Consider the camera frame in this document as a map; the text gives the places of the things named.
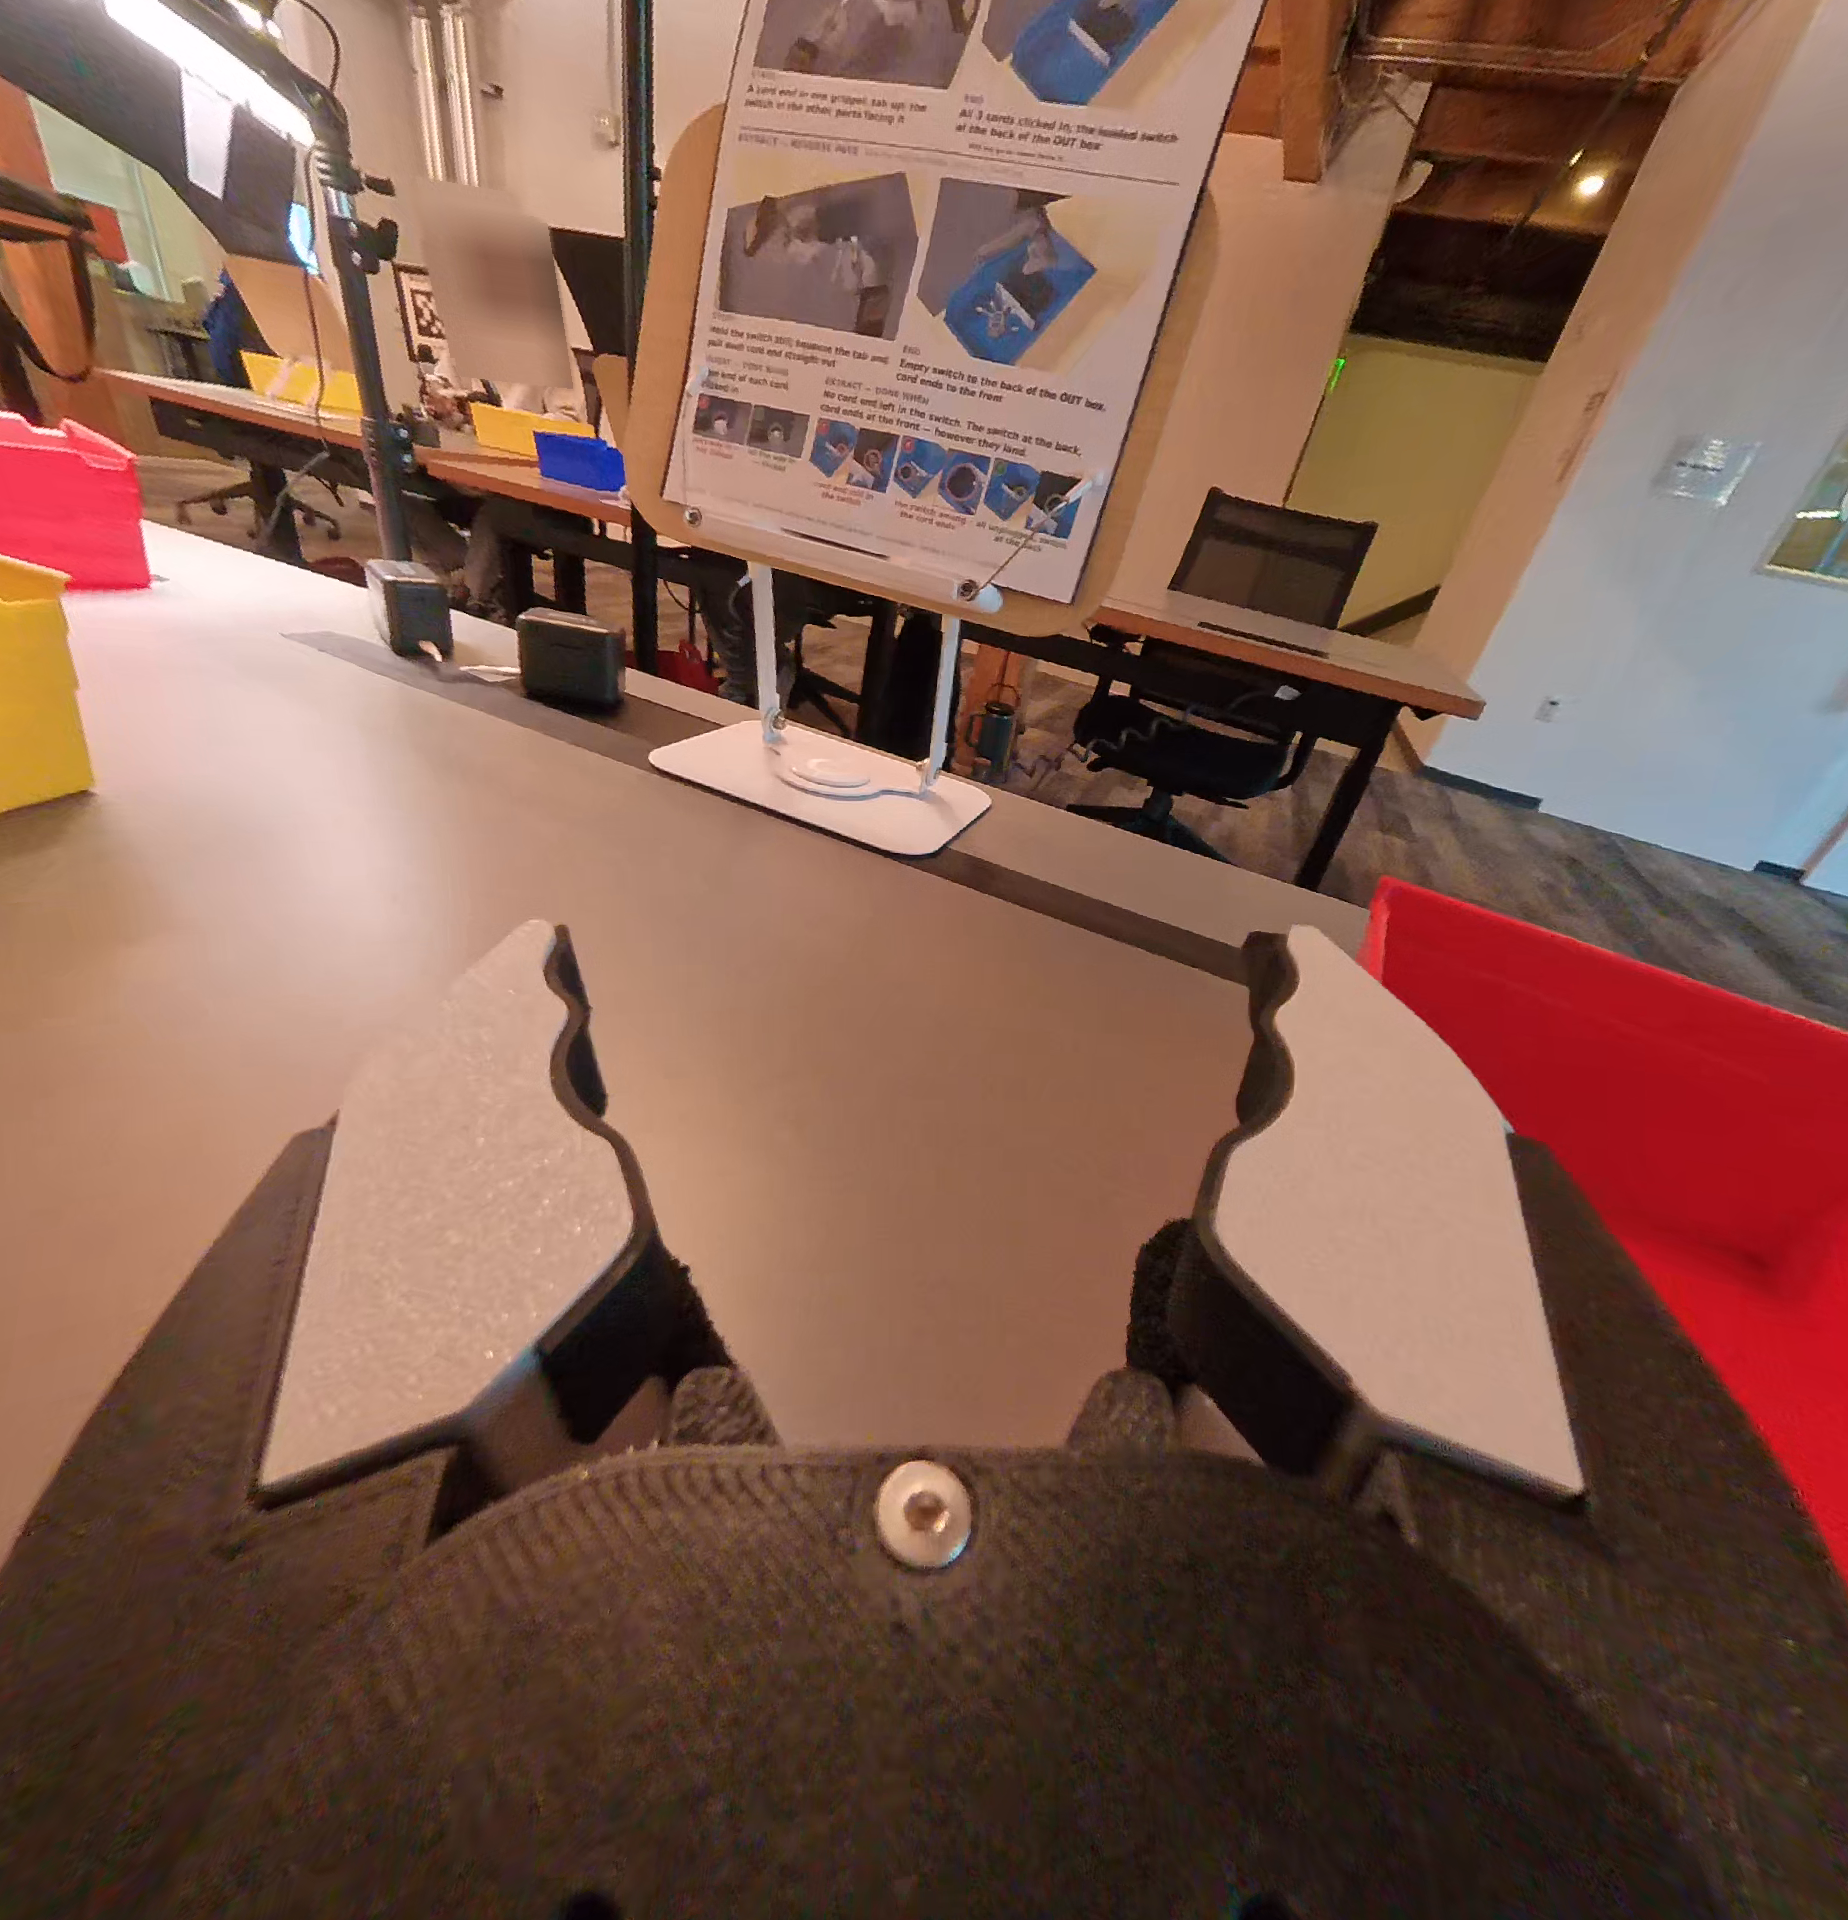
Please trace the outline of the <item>black power adapter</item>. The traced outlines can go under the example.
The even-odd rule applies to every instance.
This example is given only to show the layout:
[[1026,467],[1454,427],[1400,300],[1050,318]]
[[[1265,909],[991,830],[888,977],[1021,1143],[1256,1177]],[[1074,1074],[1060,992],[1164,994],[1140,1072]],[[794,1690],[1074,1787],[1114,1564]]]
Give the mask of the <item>black power adapter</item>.
[[515,621],[519,687],[529,701],[604,714],[623,705],[626,636],[561,610],[533,607]]

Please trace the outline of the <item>black monitor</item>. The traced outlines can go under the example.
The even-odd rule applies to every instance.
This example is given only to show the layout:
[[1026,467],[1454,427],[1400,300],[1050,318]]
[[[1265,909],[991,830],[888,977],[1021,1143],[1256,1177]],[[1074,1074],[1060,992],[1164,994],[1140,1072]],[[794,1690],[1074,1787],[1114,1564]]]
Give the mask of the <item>black monitor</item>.
[[629,358],[637,310],[626,283],[626,242],[616,235],[551,228],[551,251],[565,291],[577,307],[593,357]]

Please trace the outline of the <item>black light stand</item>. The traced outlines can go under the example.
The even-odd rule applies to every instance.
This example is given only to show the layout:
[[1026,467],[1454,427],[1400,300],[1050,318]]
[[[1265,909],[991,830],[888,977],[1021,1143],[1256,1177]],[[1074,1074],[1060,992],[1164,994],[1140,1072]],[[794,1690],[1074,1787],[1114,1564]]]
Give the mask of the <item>black light stand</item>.
[[388,265],[383,235],[359,222],[365,178],[352,154],[341,117],[313,119],[313,170],[327,226],[327,256],[335,273],[352,369],[359,392],[362,457],[383,562],[416,560],[404,491],[418,475],[406,424],[388,397],[383,352],[377,332],[370,283]]

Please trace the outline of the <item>wall sign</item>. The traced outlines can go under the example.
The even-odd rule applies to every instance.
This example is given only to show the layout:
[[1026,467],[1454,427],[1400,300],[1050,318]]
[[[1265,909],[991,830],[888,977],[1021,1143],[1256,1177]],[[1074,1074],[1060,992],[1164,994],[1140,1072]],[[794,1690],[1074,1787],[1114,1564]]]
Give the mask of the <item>wall sign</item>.
[[1691,436],[1671,446],[1657,467],[1653,491],[1709,510],[1730,504],[1757,457],[1757,442]]

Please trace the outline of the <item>large red plastic bin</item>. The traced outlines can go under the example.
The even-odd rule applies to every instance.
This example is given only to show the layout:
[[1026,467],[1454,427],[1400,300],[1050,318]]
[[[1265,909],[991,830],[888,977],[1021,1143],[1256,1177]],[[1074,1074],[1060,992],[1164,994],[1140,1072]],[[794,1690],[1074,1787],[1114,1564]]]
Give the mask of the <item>large red plastic bin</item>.
[[1848,1033],[1398,880],[1361,962],[1582,1187],[1848,1586]]

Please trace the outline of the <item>stacked red plastic bin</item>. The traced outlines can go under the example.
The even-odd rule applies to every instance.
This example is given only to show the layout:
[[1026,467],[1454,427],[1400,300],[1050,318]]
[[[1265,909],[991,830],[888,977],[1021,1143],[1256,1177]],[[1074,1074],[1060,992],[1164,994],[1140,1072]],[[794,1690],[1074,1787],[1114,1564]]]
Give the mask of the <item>stacked red plastic bin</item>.
[[0,555],[76,591],[146,589],[136,457],[75,421],[46,429],[0,411]]

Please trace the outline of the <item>long wooden desk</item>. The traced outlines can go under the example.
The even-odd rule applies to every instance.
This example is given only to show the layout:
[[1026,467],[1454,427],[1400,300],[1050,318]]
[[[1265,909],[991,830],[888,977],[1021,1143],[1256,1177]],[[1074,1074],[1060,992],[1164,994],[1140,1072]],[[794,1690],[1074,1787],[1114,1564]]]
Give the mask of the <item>long wooden desk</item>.
[[[275,562],[303,568],[298,510],[286,493],[298,483],[368,493],[359,421],[257,397],[248,391],[167,376],[106,374],[113,388],[144,397],[157,429],[188,450],[227,457],[247,467],[254,496],[254,546]],[[545,600],[588,611],[590,570],[633,575],[633,515],[615,493],[553,483],[521,457],[478,446],[416,446],[403,481],[406,504],[427,502],[479,524],[496,555],[496,607],[516,616]]]

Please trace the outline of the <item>black hanging box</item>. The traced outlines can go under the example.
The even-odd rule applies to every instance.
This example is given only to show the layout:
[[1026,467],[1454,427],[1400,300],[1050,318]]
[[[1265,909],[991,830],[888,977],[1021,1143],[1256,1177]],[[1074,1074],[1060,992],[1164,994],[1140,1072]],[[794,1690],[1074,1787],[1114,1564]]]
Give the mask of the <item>black hanging box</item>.
[[228,256],[298,267],[288,242],[300,149],[245,108],[188,159],[199,217]]

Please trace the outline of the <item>white board stand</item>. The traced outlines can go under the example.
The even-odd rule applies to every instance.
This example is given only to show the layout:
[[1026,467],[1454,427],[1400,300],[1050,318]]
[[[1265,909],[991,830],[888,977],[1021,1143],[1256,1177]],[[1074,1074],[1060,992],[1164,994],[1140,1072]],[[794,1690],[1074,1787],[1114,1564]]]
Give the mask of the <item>white board stand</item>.
[[981,785],[950,776],[950,726],[961,657],[958,614],[939,619],[928,748],[899,760],[786,719],[775,664],[773,570],[747,564],[754,719],[649,752],[654,771],[794,826],[899,858],[940,854],[988,809]]

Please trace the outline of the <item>small yellow plastic bin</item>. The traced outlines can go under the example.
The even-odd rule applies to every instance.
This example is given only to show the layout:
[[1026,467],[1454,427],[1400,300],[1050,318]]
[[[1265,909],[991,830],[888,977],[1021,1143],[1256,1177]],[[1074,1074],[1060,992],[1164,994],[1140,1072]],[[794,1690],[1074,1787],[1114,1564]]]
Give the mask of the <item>small yellow plastic bin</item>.
[[248,388],[264,400],[313,414],[359,418],[359,388],[352,372],[301,358],[277,358],[257,352],[240,355]]
[[488,402],[470,402],[467,406],[475,446],[491,457],[536,464],[537,439],[596,437],[585,421],[551,418]]

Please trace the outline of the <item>large yellow plastic bin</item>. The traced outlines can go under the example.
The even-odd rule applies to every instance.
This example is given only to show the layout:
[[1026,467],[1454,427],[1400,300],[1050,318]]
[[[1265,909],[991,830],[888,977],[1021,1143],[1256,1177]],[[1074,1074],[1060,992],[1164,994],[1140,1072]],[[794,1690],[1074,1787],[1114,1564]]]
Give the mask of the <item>large yellow plastic bin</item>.
[[0,555],[0,817],[94,791],[69,577]]

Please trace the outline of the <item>black mesh chair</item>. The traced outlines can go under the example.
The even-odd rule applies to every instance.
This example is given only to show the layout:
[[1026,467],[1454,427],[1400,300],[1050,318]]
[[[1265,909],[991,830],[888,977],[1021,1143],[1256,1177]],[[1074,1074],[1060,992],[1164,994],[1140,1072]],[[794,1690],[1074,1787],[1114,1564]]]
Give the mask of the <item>black mesh chair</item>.
[[1375,532],[1208,490],[1170,591],[1334,631]]

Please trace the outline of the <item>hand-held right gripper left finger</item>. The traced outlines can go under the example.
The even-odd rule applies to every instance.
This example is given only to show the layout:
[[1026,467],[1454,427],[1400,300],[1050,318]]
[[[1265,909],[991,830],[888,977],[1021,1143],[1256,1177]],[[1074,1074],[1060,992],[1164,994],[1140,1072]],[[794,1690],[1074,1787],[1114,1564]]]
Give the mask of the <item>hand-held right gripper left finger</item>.
[[529,920],[358,1065],[298,1265],[252,1489],[452,1453],[504,1498],[644,1451],[722,1350],[607,1116],[564,927]]

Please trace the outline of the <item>interior window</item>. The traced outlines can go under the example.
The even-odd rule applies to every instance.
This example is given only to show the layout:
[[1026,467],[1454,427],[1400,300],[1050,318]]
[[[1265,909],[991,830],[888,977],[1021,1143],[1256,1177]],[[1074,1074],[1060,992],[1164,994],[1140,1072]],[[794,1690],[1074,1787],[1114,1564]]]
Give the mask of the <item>interior window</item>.
[[1848,585],[1848,436],[1826,457],[1778,530],[1763,570]]

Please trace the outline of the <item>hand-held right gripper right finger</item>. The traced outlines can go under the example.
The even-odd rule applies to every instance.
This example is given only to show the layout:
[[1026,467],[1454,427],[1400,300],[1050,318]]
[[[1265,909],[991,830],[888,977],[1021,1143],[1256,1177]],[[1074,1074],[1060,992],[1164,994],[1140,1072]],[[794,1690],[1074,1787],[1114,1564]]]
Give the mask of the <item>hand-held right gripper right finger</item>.
[[1579,1502],[1503,1112],[1321,930],[1251,932],[1241,973],[1233,1122],[1160,1308],[1179,1441],[1343,1494],[1415,1453]]

